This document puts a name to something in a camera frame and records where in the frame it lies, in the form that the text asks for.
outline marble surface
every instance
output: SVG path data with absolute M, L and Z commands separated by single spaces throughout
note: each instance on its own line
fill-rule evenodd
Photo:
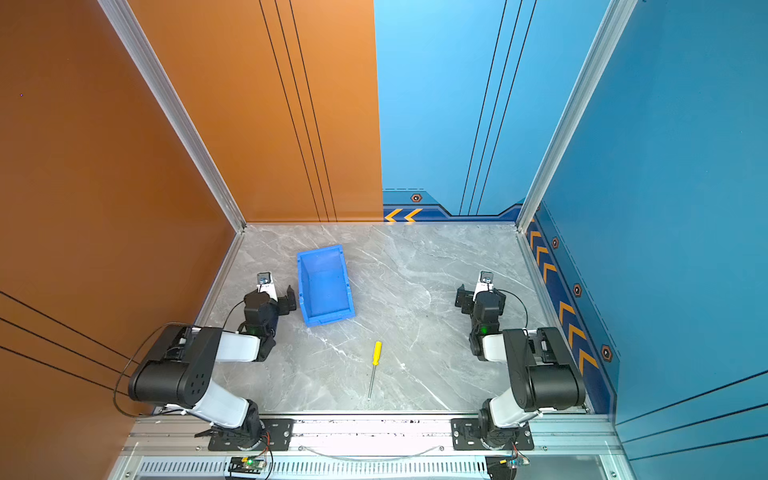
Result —
M 296 254 L 341 244 L 356 317 L 308 328 L 300 309 L 281 316 L 277 346 L 265 362 L 218 363 L 214 380 L 254 400 L 261 412 L 475 411 L 509 387 L 503 363 L 469 351 L 469 316 L 453 306 L 456 288 L 471 290 L 480 270 L 525 302 L 529 328 L 544 326 L 513 226 L 506 224 L 250 225 L 207 325 L 222 326 L 233 305 L 271 271 L 279 296 L 298 296 Z M 243 321 L 238 306 L 226 324 Z M 508 296 L 502 328 L 525 324 Z M 373 347 L 383 343 L 370 401 Z

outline orange wall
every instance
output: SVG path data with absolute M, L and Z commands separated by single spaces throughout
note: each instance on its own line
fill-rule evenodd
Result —
M 0 291 L 93 339 L 0 296 L 0 472 L 98 480 L 115 370 L 194 321 L 233 229 L 95 0 L 0 2 L 0 65 Z
M 246 220 L 381 220 L 372 0 L 130 5 Z

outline black mounting plate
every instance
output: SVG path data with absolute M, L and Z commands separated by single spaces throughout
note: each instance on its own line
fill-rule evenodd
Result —
M 531 428 L 527 423 L 523 427 L 509 430 L 517 431 L 515 446 L 518 450 L 534 449 Z M 451 419 L 451 435 L 454 450 L 490 450 L 493 452 L 480 440 L 480 421 L 478 419 Z
M 290 445 L 293 435 L 293 419 L 261 419 L 264 428 L 270 433 L 270 450 L 273 452 L 285 452 Z M 225 433 L 224 436 L 214 436 L 208 442 L 208 450 L 211 452 L 242 452 L 237 448 L 238 439 L 235 435 Z M 265 447 L 261 441 L 253 446 L 250 452 L 259 452 Z

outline blue storage container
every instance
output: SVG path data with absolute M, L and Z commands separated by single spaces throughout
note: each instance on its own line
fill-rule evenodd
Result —
M 299 253 L 299 305 L 307 326 L 355 316 L 341 245 Z

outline screwdriver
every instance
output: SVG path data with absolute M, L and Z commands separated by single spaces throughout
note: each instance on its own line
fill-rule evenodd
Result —
M 373 376 L 376 374 L 376 366 L 379 364 L 379 358 L 382 355 L 382 343 L 376 342 L 376 348 L 373 350 L 373 371 L 371 372 L 371 386 L 368 388 L 368 400 L 371 399 L 371 392 L 373 392 Z

